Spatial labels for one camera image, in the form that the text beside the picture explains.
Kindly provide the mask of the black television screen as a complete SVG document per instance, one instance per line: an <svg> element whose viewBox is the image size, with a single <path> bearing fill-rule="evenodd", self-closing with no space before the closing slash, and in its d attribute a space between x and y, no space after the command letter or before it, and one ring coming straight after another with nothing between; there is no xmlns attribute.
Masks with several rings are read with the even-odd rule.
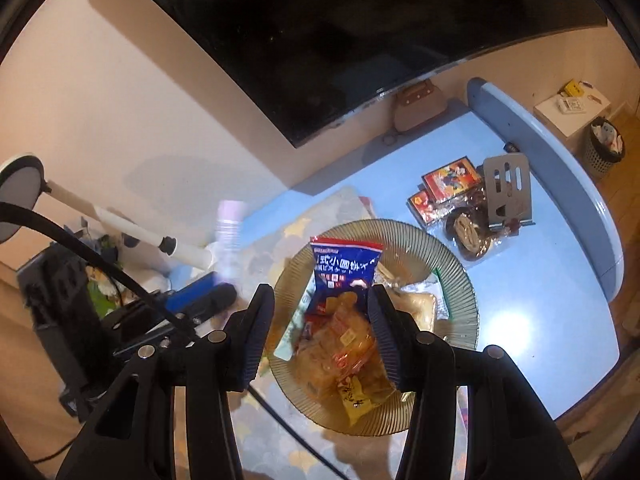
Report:
<svg viewBox="0 0 640 480"><path fill-rule="evenodd" d="M295 146L442 66L602 26L593 0L153 0Z"/></svg>

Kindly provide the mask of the black mesh waste bin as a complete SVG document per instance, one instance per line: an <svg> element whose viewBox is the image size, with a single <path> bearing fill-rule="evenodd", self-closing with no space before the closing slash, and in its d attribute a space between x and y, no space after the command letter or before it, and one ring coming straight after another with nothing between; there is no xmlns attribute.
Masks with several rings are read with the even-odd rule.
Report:
<svg viewBox="0 0 640 480"><path fill-rule="evenodd" d="M604 117L594 118L586 133L582 161L588 174L596 179L623 160L625 142L618 129Z"/></svg>

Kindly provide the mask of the amber ribbed glass plate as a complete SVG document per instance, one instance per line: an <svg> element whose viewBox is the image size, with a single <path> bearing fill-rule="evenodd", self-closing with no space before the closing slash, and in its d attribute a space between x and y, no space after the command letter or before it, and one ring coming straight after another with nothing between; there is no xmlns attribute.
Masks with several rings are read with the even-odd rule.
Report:
<svg viewBox="0 0 640 480"><path fill-rule="evenodd" d="M272 374L302 414L341 434L409 428L418 333L476 347L476 298L464 266L404 222L359 220L312 238L284 267L274 300Z"/></svg>

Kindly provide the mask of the white side cabinet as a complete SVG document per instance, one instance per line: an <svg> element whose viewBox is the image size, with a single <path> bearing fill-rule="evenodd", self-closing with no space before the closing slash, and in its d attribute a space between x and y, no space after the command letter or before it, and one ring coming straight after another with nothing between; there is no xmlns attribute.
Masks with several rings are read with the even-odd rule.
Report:
<svg viewBox="0 0 640 480"><path fill-rule="evenodd" d="M534 106L535 117L574 155L590 124L611 111L611 101L593 84L571 80L560 93Z"/></svg>

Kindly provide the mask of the round cookie pack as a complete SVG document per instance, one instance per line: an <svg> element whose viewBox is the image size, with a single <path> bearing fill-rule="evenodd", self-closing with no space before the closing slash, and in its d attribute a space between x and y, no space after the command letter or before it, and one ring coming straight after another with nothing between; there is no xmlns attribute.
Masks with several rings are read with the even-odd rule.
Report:
<svg viewBox="0 0 640 480"><path fill-rule="evenodd" d="M480 260L497 244L485 206L454 208L446 218L445 233L466 261Z"/></svg>

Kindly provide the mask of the blue chips snack bag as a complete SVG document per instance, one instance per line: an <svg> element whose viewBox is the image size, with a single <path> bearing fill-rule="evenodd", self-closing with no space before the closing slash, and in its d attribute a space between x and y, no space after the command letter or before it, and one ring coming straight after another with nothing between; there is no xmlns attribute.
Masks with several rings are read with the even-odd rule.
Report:
<svg viewBox="0 0 640 480"><path fill-rule="evenodd" d="M373 284L384 245L368 240L315 236L310 239L310 247L316 289L306 315L332 315L329 300L337 299L344 292L355 294L355 308L365 314L368 288Z"/></svg>

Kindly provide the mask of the green white snack packet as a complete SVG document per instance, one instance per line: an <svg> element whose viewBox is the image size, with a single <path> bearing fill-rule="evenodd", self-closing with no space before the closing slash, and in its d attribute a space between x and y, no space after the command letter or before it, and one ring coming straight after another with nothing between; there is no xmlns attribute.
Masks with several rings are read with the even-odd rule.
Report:
<svg viewBox="0 0 640 480"><path fill-rule="evenodd" d="M303 333L305 326L305 313L311 304L314 293L316 292L316 281L314 276L311 275L309 281L305 287L303 295L300 297L298 305L295 307L292 314L292 318L279 343L276 350L273 351L273 355L283 361L288 362L294 356L296 350L296 344L299 340L300 334Z"/></svg>

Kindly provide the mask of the grey metal phone stand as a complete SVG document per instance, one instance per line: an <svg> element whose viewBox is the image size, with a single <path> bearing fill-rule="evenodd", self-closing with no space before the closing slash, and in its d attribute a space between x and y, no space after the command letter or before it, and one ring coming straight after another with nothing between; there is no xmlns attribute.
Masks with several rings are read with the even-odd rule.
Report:
<svg viewBox="0 0 640 480"><path fill-rule="evenodd" d="M522 153L508 153L484 160L484 187L488 226L497 231L517 221L533 222L529 162Z"/></svg>

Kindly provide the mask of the yellow snack packet on plate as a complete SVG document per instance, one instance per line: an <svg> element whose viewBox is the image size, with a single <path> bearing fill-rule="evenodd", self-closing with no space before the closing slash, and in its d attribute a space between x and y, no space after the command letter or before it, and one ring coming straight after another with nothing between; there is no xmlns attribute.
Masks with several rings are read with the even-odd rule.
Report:
<svg viewBox="0 0 640 480"><path fill-rule="evenodd" d="M386 378L360 382L357 375L352 375L337 385L337 391L352 427L361 417L384 404L395 389Z"/></svg>

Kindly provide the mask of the red picture box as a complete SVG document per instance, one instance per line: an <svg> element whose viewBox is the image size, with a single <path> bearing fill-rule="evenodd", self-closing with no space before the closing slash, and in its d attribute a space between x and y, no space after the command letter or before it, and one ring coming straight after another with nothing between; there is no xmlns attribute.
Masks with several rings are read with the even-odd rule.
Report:
<svg viewBox="0 0 640 480"><path fill-rule="evenodd" d="M472 162L464 156L424 174L422 181L434 203L442 204L477 188L483 179Z"/></svg>

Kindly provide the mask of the orange-red snack packet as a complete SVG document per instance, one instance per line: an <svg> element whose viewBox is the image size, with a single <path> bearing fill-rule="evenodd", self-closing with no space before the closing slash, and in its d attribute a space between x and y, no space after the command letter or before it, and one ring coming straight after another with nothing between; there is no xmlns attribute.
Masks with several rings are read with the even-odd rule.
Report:
<svg viewBox="0 0 640 480"><path fill-rule="evenodd" d="M309 339L299 341L292 369L299 387L318 402L337 394L346 377L357 375L360 382L386 378L370 323L347 304L340 304Z"/></svg>

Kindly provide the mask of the brown handbag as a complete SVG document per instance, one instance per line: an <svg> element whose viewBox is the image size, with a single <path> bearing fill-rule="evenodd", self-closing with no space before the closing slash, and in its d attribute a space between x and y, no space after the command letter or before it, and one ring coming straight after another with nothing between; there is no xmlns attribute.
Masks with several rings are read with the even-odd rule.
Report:
<svg viewBox="0 0 640 480"><path fill-rule="evenodd" d="M393 126L396 131L404 133L429 122L446 112L447 108L444 92L431 79L425 79L396 94Z"/></svg>

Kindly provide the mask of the patterned fan-motif table mat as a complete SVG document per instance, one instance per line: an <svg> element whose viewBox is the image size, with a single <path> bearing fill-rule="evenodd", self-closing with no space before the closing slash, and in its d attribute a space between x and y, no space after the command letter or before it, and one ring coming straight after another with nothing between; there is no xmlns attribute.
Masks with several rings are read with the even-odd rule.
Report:
<svg viewBox="0 0 640 480"><path fill-rule="evenodd" d="M414 397L385 375L366 291L383 284L424 330L474 348L474 288L453 244L367 206L344 185L306 206L261 214L242 251L240 294L276 295L252 392L231 397L251 479L389 479Z"/></svg>

